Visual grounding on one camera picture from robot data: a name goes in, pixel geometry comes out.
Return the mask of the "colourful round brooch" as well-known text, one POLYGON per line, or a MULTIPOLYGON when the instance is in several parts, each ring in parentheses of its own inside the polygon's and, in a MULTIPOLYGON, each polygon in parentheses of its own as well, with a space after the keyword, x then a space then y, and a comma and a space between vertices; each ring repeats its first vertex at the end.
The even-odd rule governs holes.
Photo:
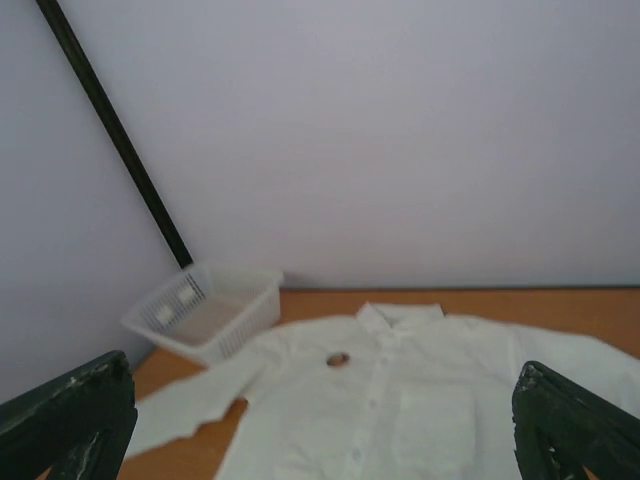
POLYGON ((343 368, 350 363, 351 357, 347 352, 336 352, 326 358, 326 365, 330 368, 343 368))

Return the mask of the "white button-up shirt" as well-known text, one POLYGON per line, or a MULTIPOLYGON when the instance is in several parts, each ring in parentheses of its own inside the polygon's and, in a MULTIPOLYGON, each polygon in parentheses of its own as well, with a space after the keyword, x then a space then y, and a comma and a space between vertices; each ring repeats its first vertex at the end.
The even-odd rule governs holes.
POLYGON ((144 399, 136 456, 248 407, 221 479, 516 479, 511 397, 536 360, 630 414, 639 362, 592 337, 367 304, 270 329, 144 399), (350 363, 326 358, 347 352, 350 363))

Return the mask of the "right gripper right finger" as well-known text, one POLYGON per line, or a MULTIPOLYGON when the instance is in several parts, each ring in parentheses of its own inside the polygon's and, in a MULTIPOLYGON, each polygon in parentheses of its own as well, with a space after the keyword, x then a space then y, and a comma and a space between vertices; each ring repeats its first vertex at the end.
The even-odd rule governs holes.
POLYGON ((512 394, 523 479, 637 479, 639 419, 537 361, 512 394))

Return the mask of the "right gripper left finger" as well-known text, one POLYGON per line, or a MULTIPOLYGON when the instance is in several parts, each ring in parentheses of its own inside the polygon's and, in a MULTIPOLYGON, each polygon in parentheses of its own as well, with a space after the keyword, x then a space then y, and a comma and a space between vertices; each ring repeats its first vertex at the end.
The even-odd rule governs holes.
POLYGON ((115 479, 138 418, 124 352, 107 352, 1 405, 3 479, 115 479))

